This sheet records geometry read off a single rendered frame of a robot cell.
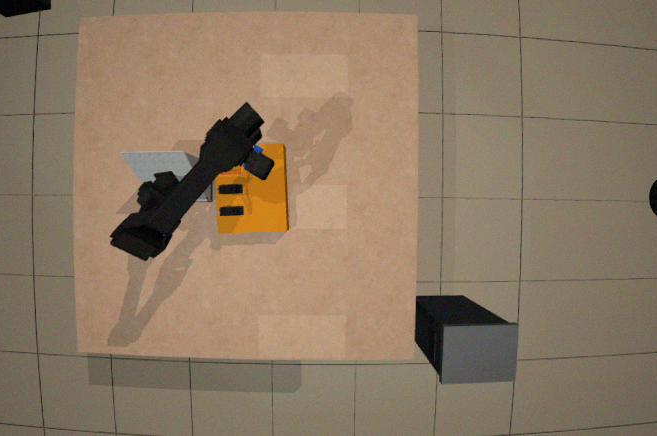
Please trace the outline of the orange flat panel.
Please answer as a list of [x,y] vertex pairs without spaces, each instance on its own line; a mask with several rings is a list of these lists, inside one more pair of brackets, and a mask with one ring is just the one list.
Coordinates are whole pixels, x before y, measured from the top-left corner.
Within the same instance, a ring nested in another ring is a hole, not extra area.
[[283,144],[257,145],[274,161],[266,180],[244,166],[219,174],[215,180],[217,233],[246,233],[289,230],[286,150]]

